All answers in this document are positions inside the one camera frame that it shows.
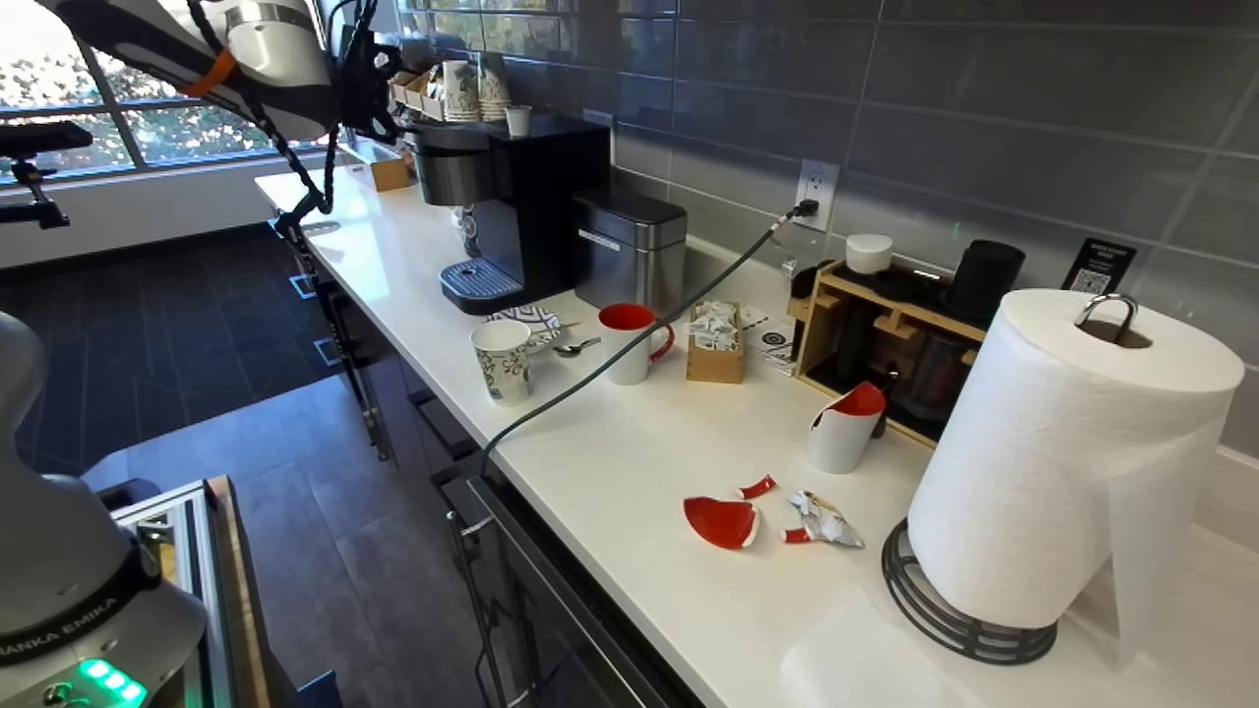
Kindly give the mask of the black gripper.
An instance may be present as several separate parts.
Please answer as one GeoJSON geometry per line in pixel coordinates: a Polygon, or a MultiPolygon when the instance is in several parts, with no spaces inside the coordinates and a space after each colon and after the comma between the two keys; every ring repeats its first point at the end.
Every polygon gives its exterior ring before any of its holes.
{"type": "Polygon", "coordinates": [[[374,41],[379,0],[334,0],[326,15],[330,35],[330,88],[337,100],[337,122],[374,142],[392,142],[396,122],[391,113],[391,75],[401,57],[374,41]]]}

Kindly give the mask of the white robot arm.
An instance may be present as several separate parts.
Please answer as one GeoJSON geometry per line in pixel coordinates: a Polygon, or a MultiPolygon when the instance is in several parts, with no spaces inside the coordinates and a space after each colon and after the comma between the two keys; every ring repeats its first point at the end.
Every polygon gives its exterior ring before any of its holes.
{"type": "MultiPolygon", "coordinates": [[[[322,0],[4,0],[4,35],[67,35],[291,142],[334,117],[322,0]]],[[[67,219],[75,255],[4,275],[4,706],[85,660],[155,693],[203,636],[203,608],[105,503],[145,487],[113,453],[262,394],[228,290],[266,289],[266,247],[248,227],[178,227],[216,199],[178,175],[124,184],[105,219],[67,219]]]]}

